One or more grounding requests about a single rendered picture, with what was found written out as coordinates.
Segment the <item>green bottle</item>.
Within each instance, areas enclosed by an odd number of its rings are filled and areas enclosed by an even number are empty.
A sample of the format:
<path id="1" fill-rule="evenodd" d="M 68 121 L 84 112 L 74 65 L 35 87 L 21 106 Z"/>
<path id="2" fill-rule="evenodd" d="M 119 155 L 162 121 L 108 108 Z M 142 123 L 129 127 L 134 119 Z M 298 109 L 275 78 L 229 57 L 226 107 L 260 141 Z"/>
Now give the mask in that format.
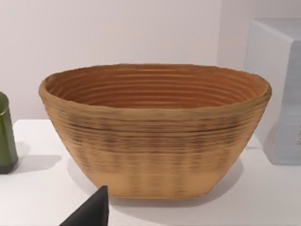
<path id="1" fill-rule="evenodd" d="M 13 133 L 8 97 L 0 91 L 0 174 L 13 171 L 18 155 Z"/>

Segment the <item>woven brown basket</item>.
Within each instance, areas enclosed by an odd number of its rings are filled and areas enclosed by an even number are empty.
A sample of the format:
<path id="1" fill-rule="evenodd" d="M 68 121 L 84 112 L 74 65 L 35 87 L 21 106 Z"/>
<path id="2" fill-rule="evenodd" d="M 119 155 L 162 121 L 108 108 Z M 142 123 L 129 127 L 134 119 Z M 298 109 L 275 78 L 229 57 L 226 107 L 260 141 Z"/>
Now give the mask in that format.
<path id="1" fill-rule="evenodd" d="M 72 159 L 125 199 L 209 193 L 246 147 L 272 95 L 263 77 L 194 64 L 113 64 L 57 72 L 39 86 Z"/>

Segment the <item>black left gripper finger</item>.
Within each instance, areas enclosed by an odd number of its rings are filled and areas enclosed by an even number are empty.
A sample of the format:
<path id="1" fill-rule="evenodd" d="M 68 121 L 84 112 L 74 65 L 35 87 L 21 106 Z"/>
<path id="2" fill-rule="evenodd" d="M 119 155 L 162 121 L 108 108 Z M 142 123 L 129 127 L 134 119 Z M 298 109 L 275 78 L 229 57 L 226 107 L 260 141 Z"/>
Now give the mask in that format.
<path id="1" fill-rule="evenodd" d="M 59 226 L 108 226 L 108 187 L 101 186 Z"/>

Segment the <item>pale grey box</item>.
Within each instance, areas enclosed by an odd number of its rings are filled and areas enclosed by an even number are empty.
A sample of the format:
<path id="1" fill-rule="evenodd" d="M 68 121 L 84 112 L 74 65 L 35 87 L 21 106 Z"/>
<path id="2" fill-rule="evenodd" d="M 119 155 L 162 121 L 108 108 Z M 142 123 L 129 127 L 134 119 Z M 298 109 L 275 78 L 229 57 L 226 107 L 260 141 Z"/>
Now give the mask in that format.
<path id="1" fill-rule="evenodd" d="M 255 131 L 267 158 L 275 165 L 301 165 L 301 18 L 252 19 L 245 70 L 272 87 Z"/>

